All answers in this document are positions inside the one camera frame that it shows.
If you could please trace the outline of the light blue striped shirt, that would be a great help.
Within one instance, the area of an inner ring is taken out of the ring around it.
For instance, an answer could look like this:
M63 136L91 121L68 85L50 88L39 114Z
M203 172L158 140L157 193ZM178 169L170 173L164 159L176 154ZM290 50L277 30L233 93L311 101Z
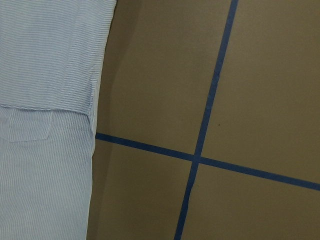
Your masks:
M0 3L0 237L84 240L114 0Z

